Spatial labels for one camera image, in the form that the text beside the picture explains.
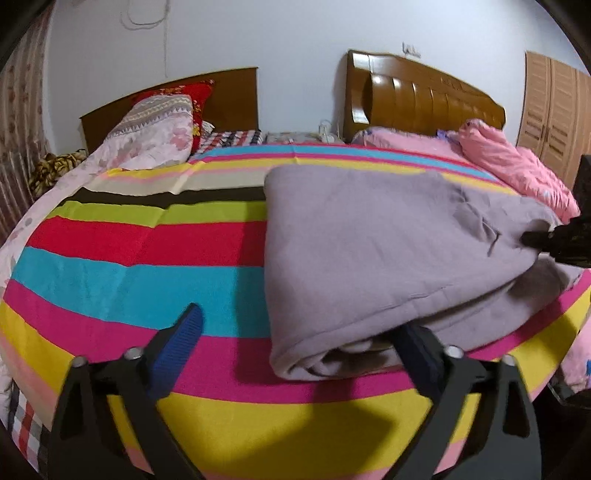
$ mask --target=checkered bedding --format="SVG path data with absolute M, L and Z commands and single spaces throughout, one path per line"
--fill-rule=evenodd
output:
M 33 407 L 15 382 L 12 383 L 8 433 L 12 440 L 39 474 L 47 479 L 47 447 L 49 430 L 42 424 Z
M 199 149 L 189 160 L 214 148 L 261 145 L 263 135 L 260 130 L 239 130 L 233 132 L 213 132 L 199 145 Z

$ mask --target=floral curtain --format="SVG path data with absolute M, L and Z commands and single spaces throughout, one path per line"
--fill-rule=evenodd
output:
M 46 153 L 41 85 L 50 5 L 0 72 L 0 246 L 33 204 L 28 179 Z

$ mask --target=wooden wardrobe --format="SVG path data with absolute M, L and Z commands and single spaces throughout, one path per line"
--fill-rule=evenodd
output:
M 517 145 L 531 149 L 572 189 L 581 155 L 591 153 L 591 77 L 558 60 L 527 52 Z

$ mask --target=gray blanket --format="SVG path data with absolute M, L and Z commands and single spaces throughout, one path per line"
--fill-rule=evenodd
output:
M 444 344 L 485 345 L 581 273 L 519 242 L 557 224 L 548 207 L 437 173 L 282 166 L 265 193 L 271 365 L 289 380 L 392 367 L 381 334 L 412 320 Z

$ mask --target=rainbow striped blanket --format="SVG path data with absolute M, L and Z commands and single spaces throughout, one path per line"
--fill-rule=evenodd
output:
M 174 167 L 111 170 L 37 228 L 0 303 L 0 353 L 45 424 L 72 357 L 117 358 L 196 302 L 204 335 L 158 406 L 208 478 L 381 478 L 429 408 L 404 372 L 288 382 L 269 365 L 262 185 L 269 169 L 287 163 L 435 170 L 515 194 L 465 163 L 345 146 L 223 148 Z M 511 352 L 535 395 L 580 329 L 590 287 L 585 273 L 519 330 L 472 355 Z M 149 470 L 120 400 L 111 406 L 131 459 Z M 474 411 L 470 400 L 442 466 L 456 460 Z

